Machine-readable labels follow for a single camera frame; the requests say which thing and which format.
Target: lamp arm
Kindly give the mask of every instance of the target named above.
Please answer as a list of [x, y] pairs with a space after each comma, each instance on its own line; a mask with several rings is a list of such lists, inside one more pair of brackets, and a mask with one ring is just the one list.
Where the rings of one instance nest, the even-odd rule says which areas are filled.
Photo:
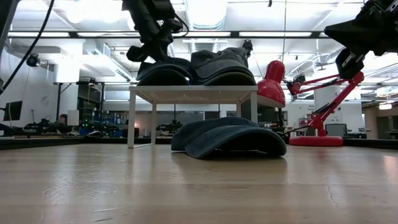
[[316, 110], [311, 115], [311, 122], [308, 124], [310, 127], [318, 129], [319, 136], [326, 136], [327, 132], [323, 128], [323, 122], [327, 117], [334, 112], [338, 105], [364, 80], [362, 72], [357, 73], [351, 80], [348, 86], [331, 102]]
[[287, 82], [287, 88], [289, 89], [290, 94], [297, 95], [297, 94], [300, 94], [300, 93], [305, 93], [305, 92], [308, 92], [308, 91], [324, 88], [326, 86], [337, 85], [337, 84], [349, 81], [349, 80], [344, 80], [344, 79], [341, 79], [341, 80], [336, 79], [336, 80], [332, 80], [332, 81], [330, 81], [328, 83], [324, 83], [322, 85], [318, 85], [318, 86], [314, 86], [314, 87], [311, 87], [311, 88], [306, 88], [304, 90], [301, 90], [301, 86], [317, 83], [317, 82], [328, 80], [328, 79], [331, 79], [331, 78], [338, 78], [338, 77], [339, 77], [339, 75], [331, 75], [329, 77], [318, 78], [318, 79], [310, 80], [310, 81], [307, 81], [307, 82], [298, 82], [298, 81]]

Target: shelf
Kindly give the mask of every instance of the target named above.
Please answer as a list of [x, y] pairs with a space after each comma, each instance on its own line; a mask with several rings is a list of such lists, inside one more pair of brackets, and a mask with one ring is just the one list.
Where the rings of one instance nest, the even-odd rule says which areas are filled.
[[130, 91], [157, 104], [235, 104], [257, 86], [130, 86]]

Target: small white table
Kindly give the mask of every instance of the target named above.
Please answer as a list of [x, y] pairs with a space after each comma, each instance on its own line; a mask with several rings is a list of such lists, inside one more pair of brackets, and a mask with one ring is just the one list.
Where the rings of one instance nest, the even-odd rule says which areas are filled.
[[241, 103], [250, 98], [251, 121], [257, 123], [257, 89], [257, 86], [130, 86], [127, 145], [134, 148], [136, 96], [152, 103], [150, 144], [155, 144], [158, 104], [236, 104], [236, 116], [240, 117]]

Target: lamp shade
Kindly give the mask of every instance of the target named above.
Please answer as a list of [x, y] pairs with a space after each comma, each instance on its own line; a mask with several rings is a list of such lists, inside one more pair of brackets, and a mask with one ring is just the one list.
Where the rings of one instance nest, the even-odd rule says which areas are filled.
[[280, 86], [285, 74], [285, 65], [280, 61], [272, 61], [263, 80], [259, 81], [257, 99], [258, 103], [275, 108], [285, 107], [285, 94]]

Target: table leg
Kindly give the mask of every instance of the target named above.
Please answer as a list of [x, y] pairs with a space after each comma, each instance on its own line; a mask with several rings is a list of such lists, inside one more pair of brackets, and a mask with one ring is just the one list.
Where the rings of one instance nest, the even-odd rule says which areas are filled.
[[258, 123], [258, 113], [257, 113], [257, 92], [250, 92], [250, 105], [251, 105], [251, 121]]
[[237, 101], [236, 102], [236, 116], [237, 117], [242, 117], [242, 107], [241, 107], [241, 102], [240, 101]]
[[152, 103], [152, 122], [151, 122], [151, 134], [150, 134], [150, 143], [156, 144], [156, 126], [157, 126], [157, 110], [156, 103]]
[[134, 124], [136, 121], [136, 92], [130, 91], [130, 109], [129, 109], [129, 134], [127, 136], [128, 148], [134, 148]]

